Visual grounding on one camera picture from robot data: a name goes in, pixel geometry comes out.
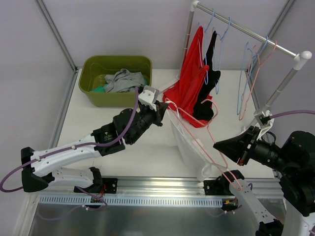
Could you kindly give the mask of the pink wire hanger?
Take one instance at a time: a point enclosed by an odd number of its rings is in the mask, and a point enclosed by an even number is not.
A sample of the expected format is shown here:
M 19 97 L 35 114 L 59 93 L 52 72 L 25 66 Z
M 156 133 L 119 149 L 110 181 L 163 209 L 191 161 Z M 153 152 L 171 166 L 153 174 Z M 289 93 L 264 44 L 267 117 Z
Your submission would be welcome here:
M 257 68 L 257 71 L 255 73 L 255 76 L 254 76 L 254 79 L 253 79 L 253 82 L 252 82 L 252 85 L 249 87 L 250 88 L 250 92 L 246 98 L 246 100 L 244 98 L 241 99 L 241 108 L 240 108 L 240 113 L 238 115 L 238 120 L 241 121 L 244 119 L 244 116 L 247 112 L 247 107 L 248 107 L 248 103 L 249 103 L 249 99 L 252 97 L 252 93 L 253 93 L 253 90 L 254 90 L 254 86 L 256 84 L 256 80 L 258 78 L 258 75 L 259 75 L 259 72 L 260 72 L 260 69 L 261 67 L 263 66 L 263 64 L 268 60 L 268 58 L 274 53 L 275 49 L 276 49 L 276 46 L 278 45 L 277 41 L 275 41 L 275 46 L 273 47 L 271 53 L 266 56 L 264 58 L 264 60 L 261 60 L 260 59 L 260 55 L 261 53 L 259 53 L 258 51 L 256 52 L 255 54 L 255 58 L 251 60 L 251 63 L 256 61 L 257 64 L 258 64 L 258 68 Z

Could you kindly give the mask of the grey tank top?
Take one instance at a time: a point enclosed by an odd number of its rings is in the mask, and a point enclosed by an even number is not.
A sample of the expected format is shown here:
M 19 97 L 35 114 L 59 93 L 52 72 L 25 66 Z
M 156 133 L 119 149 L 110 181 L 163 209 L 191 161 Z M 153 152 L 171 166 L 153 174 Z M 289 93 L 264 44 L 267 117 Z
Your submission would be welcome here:
M 114 75 L 106 75 L 105 81 L 105 92 L 134 92 L 135 88 L 147 85 L 141 72 L 130 72 L 127 69 L 121 69 Z

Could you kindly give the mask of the white tank top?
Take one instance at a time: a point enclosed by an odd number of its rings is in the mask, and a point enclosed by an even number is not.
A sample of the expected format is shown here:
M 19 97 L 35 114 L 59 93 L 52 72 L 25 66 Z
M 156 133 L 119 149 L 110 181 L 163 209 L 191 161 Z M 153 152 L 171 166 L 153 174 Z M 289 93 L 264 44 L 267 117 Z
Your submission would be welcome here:
M 200 139 L 193 137 L 189 133 L 187 127 L 182 124 L 179 114 L 179 108 L 176 103 L 170 99 L 166 99 L 169 107 L 174 107 L 175 111 L 167 110 L 170 118 L 170 125 L 175 137 L 180 155 L 186 167 L 191 171 L 198 181 L 204 181 L 211 177 L 212 171 L 215 169 L 223 172 L 227 171 L 227 167 L 214 163 L 207 155 L 203 143 Z

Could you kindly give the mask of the green tank top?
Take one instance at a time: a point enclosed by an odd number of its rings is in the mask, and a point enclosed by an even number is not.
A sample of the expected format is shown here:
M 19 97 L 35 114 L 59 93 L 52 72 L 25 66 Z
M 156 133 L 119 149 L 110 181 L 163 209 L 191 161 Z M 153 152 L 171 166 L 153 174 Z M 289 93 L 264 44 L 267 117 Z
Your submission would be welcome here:
M 144 77 L 126 77 L 113 79 L 109 84 L 99 86 L 91 92 L 135 92 L 135 88 L 148 85 Z

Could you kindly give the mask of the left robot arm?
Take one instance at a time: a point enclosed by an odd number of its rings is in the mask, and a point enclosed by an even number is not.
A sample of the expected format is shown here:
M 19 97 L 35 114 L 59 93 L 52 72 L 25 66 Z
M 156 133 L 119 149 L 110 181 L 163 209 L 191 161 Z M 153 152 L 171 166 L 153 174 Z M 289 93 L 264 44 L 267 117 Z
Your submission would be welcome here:
M 35 151 L 30 147 L 21 150 L 22 189 L 38 192 L 49 186 L 74 186 L 88 193 L 99 193 L 104 187 L 100 170 L 69 169 L 67 165 L 89 158 L 104 157 L 123 151 L 132 145 L 154 124 L 161 127 L 168 104 L 156 101 L 155 108 L 139 104 L 140 111 L 124 109 L 109 124 L 94 130 L 69 145 Z

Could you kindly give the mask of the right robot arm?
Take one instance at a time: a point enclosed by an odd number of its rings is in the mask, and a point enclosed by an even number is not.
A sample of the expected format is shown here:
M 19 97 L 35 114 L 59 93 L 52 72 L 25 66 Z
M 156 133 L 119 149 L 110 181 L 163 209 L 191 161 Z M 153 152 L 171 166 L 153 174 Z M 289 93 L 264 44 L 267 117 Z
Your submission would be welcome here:
M 260 129 L 250 126 L 242 134 L 214 143 L 239 166 L 254 160 L 281 174 L 286 215 L 282 224 L 258 200 L 239 170 L 221 175 L 220 190 L 233 195 L 257 225 L 257 236 L 313 236 L 315 234 L 315 137 L 294 131 L 282 147 L 259 140 Z

